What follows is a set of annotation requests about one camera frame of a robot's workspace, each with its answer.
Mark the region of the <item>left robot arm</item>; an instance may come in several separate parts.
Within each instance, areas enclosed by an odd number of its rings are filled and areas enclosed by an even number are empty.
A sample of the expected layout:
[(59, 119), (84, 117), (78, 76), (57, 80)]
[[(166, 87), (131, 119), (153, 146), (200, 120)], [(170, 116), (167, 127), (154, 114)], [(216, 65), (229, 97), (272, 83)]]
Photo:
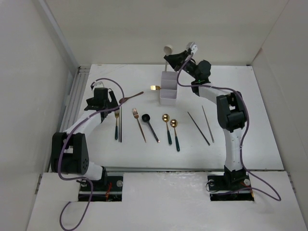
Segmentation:
[(91, 180), (97, 191), (107, 187), (105, 167), (90, 161), (87, 137), (111, 113), (118, 103), (114, 92), (105, 87), (94, 89), (93, 97), (86, 99), (87, 106), (82, 116), (64, 132), (56, 132), (52, 137), (51, 170), (61, 173), (78, 174)]

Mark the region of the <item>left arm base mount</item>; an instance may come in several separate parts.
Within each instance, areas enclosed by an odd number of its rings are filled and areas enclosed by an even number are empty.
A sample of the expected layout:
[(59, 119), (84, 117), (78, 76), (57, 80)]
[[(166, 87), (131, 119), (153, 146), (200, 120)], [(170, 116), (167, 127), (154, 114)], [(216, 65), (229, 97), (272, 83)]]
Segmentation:
[[(90, 183), (86, 180), (77, 180), (80, 184), (78, 201), (86, 202), (90, 198)], [(104, 180), (92, 181), (92, 202), (121, 202), (123, 176), (107, 176)]]

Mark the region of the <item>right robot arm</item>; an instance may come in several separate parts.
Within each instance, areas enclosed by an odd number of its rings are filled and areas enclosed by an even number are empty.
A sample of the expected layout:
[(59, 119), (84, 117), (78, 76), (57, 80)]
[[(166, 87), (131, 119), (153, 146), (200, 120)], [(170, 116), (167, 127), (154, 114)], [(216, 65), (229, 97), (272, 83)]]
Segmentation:
[(240, 160), (242, 130), (248, 119), (242, 94), (231, 88), (212, 86), (209, 80), (211, 63), (202, 60), (196, 64), (192, 60), (191, 50), (165, 55), (164, 59), (178, 74), (184, 71), (194, 78), (189, 85), (194, 94), (215, 103), (218, 123), (223, 129), (226, 144), (223, 184), (227, 189), (235, 189), (246, 177), (246, 170)]

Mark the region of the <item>white ceramic spoon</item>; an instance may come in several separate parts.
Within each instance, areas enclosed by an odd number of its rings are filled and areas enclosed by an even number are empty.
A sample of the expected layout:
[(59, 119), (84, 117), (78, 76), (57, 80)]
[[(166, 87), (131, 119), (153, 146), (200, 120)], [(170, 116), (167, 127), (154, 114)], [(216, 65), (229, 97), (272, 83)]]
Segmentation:
[[(173, 53), (173, 47), (171, 45), (166, 45), (164, 48), (163, 48), (163, 51), (165, 53), (165, 56), (169, 56)], [(168, 62), (165, 61), (165, 72), (167, 71), (167, 66), (168, 66)]]

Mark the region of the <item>gold green-handled fork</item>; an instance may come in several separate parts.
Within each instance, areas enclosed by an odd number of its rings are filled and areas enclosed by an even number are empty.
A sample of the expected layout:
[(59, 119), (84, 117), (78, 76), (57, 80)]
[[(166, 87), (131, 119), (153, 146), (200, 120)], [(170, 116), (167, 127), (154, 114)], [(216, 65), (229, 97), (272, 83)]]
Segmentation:
[(161, 90), (160, 86), (152, 85), (150, 86), (150, 90)]
[(115, 119), (116, 119), (116, 125), (115, 125), (115, 140), (118, 140), (118, 119), (119, 119), (119, 109), (114, 111)]

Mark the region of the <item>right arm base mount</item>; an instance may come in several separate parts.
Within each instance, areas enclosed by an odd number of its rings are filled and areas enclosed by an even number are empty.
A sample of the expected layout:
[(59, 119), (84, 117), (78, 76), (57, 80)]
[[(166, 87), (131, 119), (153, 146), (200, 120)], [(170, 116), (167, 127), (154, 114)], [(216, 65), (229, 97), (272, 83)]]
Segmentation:
[(209, 175), (207, 180), (210, 201), (254, 201), (248, 175), (233, 183), (228, 183), (223, 175)]

